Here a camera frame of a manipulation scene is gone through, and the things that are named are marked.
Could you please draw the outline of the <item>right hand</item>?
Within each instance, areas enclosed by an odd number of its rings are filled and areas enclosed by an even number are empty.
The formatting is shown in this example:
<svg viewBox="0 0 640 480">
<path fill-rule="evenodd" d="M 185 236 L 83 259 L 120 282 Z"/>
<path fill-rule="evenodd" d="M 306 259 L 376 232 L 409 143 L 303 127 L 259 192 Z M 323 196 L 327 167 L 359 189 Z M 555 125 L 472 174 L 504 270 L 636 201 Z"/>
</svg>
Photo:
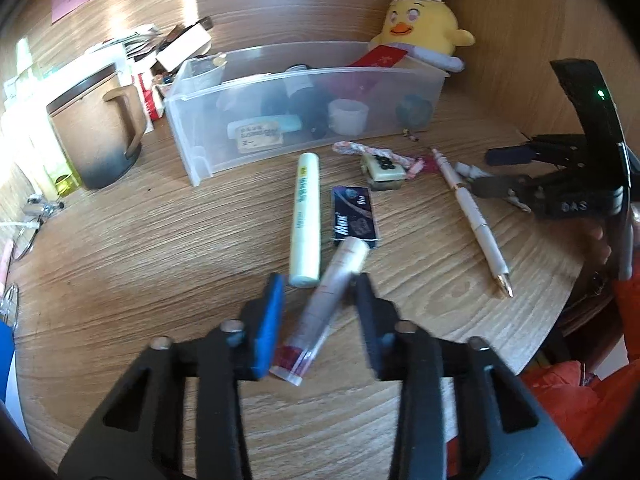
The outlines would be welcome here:
<svg viewBox="0 0 640 480">
<path fill-rule="evenodd" d="M 603 223 L 585 218 L 579 220 L 579 226 L 582 228 L 587 262 L 595 266 L 605 266 L 611 258 L 612 248 L 608 244 Z"/>
</svg>

